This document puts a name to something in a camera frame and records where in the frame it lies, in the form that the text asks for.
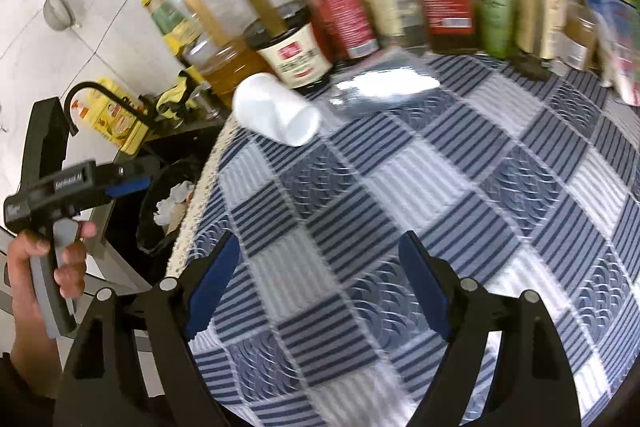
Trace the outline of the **person's left forearm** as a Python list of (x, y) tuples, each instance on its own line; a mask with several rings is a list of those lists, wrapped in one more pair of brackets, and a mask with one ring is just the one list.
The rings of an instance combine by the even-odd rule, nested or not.
[(13, 307), (15, 339), (10, 359), (36, 395), (55, 399), (62, 378), (58, 344), (49, 337), (35, 303)]

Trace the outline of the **person's left hand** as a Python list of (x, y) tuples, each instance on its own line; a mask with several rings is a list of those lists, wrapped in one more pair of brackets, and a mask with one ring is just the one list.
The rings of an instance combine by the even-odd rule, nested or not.
[(38, 233), (23, 231), (9, 243), (8, 273), (16, 321), (39, 321), (51, 336), (76, 325), (72, 301), (84, 293), (87, 248), (96, 235), (87, 222), (62, 220)]

